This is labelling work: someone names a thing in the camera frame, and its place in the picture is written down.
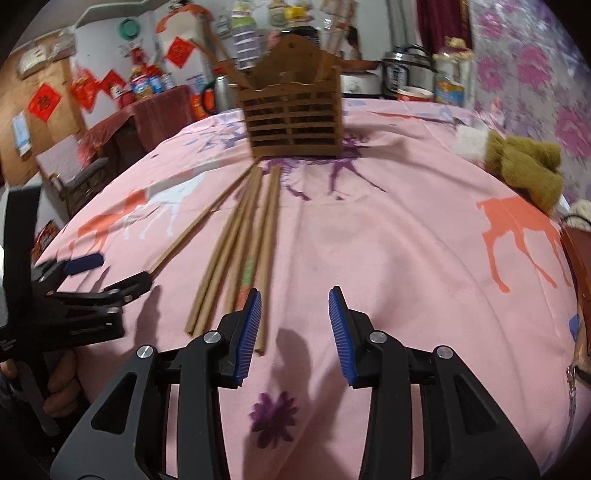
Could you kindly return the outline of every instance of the rice cooker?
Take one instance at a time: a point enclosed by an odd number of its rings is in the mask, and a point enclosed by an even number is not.
[[[382,59],[382,94],[384,98],[398,100],[398,90],[417,87],[435,91],[437,69],[433,56],[420,45],[405,45],[387,53]]]
[[[343,72],[340,75],[340,91],[343,97],[380,98],[381,82],[372,72]]]

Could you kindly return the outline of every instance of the orange horse print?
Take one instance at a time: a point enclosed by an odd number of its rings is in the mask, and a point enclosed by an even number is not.
[[[121,210],[101,213],[88,220],[77,230],[76,238],[70,242],[70,256],[74,254],[74,244],[76,241],[89,233],[94,233],[95,238],[88,251],[90,252],[94,247],[98,246],[97,251],[101,252],[109,238],[109,231],[114,224],[126,215],[129,215],[137,207],[146,205],[146,203],[148,203],[148,198],[145,190],[135,190],[125,198]]]
[[[488,253],[488,260],[491,265],[492,278],[499,286],[502,292],[509,293],[511,289],[501,280],[495,259],[495,242],[498,238],[505,235],[507,232],[512,232],[515,239],[515,246],[529,259],[535,269],[546,279],[546,281],[554,288],[558,288],[556,282],[548,275],[548,273],[541,268],[533,258],[525,245],[525,230],[532,230],[534,232],[543,232],[552,246],[554,256],[560,264],[564,281],[568,286],[570,282],[564,270],[562,261],[560,259],[560,250],[562,248],[560,243],[560,235],[552,225],[550,219],[536,209],[534,206],[527,203],[519,196],[504,198],[504,199],[490,199],[484,202],[478,202],[476,206],[484,211],[485,215],[491,223],[490,230],[482,234],[484,243],[486,245],[486,252]]]

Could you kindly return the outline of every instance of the pink tablecloth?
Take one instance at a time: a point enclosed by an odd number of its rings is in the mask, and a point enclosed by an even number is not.
[[[569,423],[569,320],[577,313],[569,268],[556,225],[450,152],[454,131],[441,121],[453,115],[468,120],[470,112],[346,100],[343,158],[262,164],[282,166],[270,337],[244,387],[220,392],[233,479],[357,478],[370,392],[347,388],[340,373],[327,314],[335,285],[350,308],[404,345],[452,346],[538,464],[555,460]],[[227,112],[183,129],[76,215],[46,256],[100,250],[106,261],[64,288],[97,290],[150,267],[247,168],[241,118]],[[138,346],[187,343],[183,326],[234,202],[169,263],[150,294],[126,307],[123,339],[80,349],[91,399]],[[588,397],[579,386],[581,418]],[[169,459],[175,430],[171,421]],[[420,421],[415,430],[420,453]],[[421,468],[415,463],[414,475]]]

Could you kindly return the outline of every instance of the lid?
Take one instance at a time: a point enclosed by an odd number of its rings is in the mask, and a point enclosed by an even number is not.
[[[307,18],[308,14],[304,7],[290,7],[285,11],[285,18],[288,20],[294,18]]]
[[[472,50],[466,48],[461,38],[446,37],[445,45],[433,55],[434,60],[469,60],[473,57]]]
[[[449,41],[451,48],[466,48],[466,41],[461,38],[451,38]]]
[[[126,18],[119,24],[119,36],[126,41],[132,41],[139,35],[140,27],[137,20]]]
[[[384,60],[405,61],[413,63],[420,67],[431,68],[431,59],[425,55],[417,55],[414,53],[406,53],[402,51],[391,51],[384,54]]]

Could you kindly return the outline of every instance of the wooden board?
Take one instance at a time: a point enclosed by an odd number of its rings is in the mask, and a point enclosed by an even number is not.
[[[55,37],[51,35],[40,43],[48,46]],[[4,120],[0,124],[0,158],[4,178],[9,185],[23,185],[28,182],[38,171],[35,162],[37,154],[68,135],[80,137],[86,129],[80,108],[69,93],[72,78],[70,59],[50,63],[40,72],[21,80],[17,76],[17,65],[22,54],[23,51],[20,50],[8,57],[0,69],[0,118]],[[61,101],[47,123],[25,111],[33,148],[21,158],[14,144],[11,119],[27,108],[42,83],[47,83],[59,93]]]

